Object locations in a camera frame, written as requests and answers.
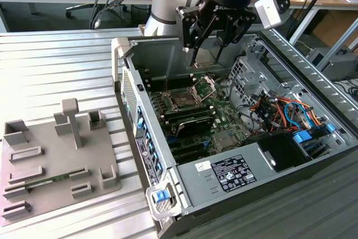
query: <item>desk leg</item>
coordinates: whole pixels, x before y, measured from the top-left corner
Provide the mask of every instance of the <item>desk leg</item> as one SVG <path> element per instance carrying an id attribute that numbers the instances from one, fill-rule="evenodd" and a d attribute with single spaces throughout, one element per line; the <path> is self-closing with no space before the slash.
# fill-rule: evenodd
<path id="1" fill-rule="evenodd" d="M 351 45 L 348 46 L 348 48 L 350 50 L 355 50 L 357 49 L 357 46 L 358 46 L 358 37 L 351 43 Z"/>
<path id="2" fill-rule="evenodd" d="M 309 23 L 312 21 L 312 19 L 314 18 L 314 16 L 316 15 L 316 13 L 318 12 L 318 8 L 313 7 L 307 14 L 306 18 L 302 21 L 302 23 L 297 27 L 296 31 L 294 32 L 294 34 L 292 35 L 292 37 L 290 38 L 290 43 L 292 45 L 295 45 L 295 43 L 297 42 L 297 40 L 300 38 L 300 36 L 302 35 L 302 33 L 304 32 L 304 30 L 307 28 L 307 26 L 309 25 Z"/>
<path id="3" fill-rule="evenodd" d="M 7 27 L 4 14 L 2 14 L 2 10 L 0 9 L 0 33 L 9 32 L 9 28 Z"/>
<path id="4" fill-rule="evenodd" d="M 29 3 L 29 9 L 31 14 L 37 14 L 36 6 L 34 3 Z"/>

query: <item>blue cable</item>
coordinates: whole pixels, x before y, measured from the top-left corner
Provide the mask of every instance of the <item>blue cable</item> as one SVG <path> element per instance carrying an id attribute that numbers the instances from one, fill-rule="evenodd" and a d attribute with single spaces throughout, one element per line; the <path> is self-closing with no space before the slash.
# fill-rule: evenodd
<path id="1" fill-rule="evenodd" d="M 288 120 L 290 123 L 296 125 L 296 126 L 298 127 L 298 129 L 301 130 L 301 127 L 299 126 L 299 124 L 296 123 L 295 121 L 292 121 L 292 120 L 290 119 L 290 117 L 288 116 L 288 107 L 289 107 L 290 104 L 295 104 L 295 105 L 298 106 L 300 109 L 302 109 L 302 111 L 303 111 L 303 113 L 304 113 L 304 115 L 305 115 L 305 117 L 306 117 L 306 119 L 307 119 L 309 125 L 310 125 L 311 127 L 316 127 L 316 124 L 309 118 L 309 116 L 308 116 L 308 114 L 307 114 L 307 112 L 306 112 L 306 109 L 304 109 L 304 107 L 303 107 L 301 104 L 296 103 L 296 102 L 287 103 L 287 105 L 285 106 L 285 116 L 286 116 L 287 120 Z"/>

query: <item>sticker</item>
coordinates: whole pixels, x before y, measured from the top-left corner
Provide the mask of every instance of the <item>sticker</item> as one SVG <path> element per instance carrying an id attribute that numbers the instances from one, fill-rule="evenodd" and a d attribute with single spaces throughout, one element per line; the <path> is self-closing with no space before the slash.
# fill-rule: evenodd
<path id="1" fill-rule="evenodd" d="M 227 193 L 256 181 L 242 155 L 213 163 L 211 168 L 214 170 L 223 190 Z"/>
<path id="2" fill-rule="evenodd" d="M 210 161 L 205 161 L 205 162 L 199 162 L 195 164 L 195 167 L 197 169 L 198 172 L 201 172 L 203 170 L 207 170 L 210 169 Z"/>
<path id="3" fill-rule="evenodd" d="M 147 176 L 150 179 L 150 184 L 154 186 L 159 182 L 159 180 L 157 174 L 154 171 L 153 162 L 150 157 L 150 154 L 148 153 L 147 147 L 145 146 L 144 139 L 138 138 L 135 141 L 138 146 L 139 153 L 142 156 L 142 162 Z"/>

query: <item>metal bracket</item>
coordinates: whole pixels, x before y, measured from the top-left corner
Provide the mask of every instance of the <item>metal bracket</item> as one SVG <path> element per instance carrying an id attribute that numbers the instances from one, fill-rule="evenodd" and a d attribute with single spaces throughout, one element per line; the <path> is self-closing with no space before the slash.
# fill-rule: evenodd
<path id="1" fill-rule="evenodd" d="M 159 212 L 159 210 L 157 209 L 157 205 L 153 200 L 153 194 L 168 188 L 172 189 L 172 185 L 167 179 L 164 179 L 162 182 L 158 183 L 157 185 L 147 188 L 145 192 L 150 213 L 152 214 L 153 219 L 156 221 L 160 221 L 163 218 L 174 217 L 176 215 L 181 214 L 182 211 L 181 204 L 175 197 L 173 197 L 175 200 L 171 208 L 164 210 L 162 212 Z"/>
<path id="2" fill-rule="evenodd" d="M 131 53 L 132 45 L 128 38 L 112 39 L 112 78 L 114 82 L 118 81 L 118 59 L 127 57 Z"/>

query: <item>motherboard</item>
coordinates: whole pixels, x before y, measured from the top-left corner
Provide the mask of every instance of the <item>motherboard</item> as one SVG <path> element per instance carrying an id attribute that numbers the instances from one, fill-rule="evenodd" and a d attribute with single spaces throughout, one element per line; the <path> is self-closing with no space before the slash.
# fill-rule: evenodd
<path id="1" fill-rule="evenodd" d="M 237 148 L 251 135 L 215 77 L 191 75 L 152 81 L 148 86 L 149 99 L 179 164 Z"/>

